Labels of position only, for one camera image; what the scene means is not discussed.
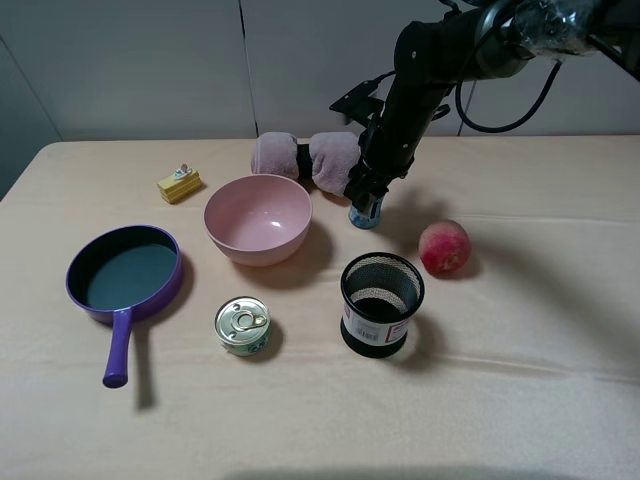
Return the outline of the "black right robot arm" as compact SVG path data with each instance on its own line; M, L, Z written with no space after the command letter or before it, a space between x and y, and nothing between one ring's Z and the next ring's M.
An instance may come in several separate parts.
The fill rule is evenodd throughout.
M378 224L389 184L407 175L429 124L451 110L443 102L446 96L454 97L453 108L469 128L498 134L520 127L537 112L565 56L597 50L633 78L639 76L636 1L474 1L466 12L453 1L447 5L441 21L413 21L400 33L385 99L373 95L382 81L376 77L330 107L365 128L345 189L349 219L358 228ZM556 62L520 119L490 128L468 118L461 99L465 82L512 77L541 55Z

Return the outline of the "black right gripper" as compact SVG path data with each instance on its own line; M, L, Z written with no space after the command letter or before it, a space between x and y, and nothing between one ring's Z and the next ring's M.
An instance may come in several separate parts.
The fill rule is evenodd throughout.
M349 174L344 195L354 219L379 219L388 185L405 176L426 131L426 118L374 113L359 138L360 158Z

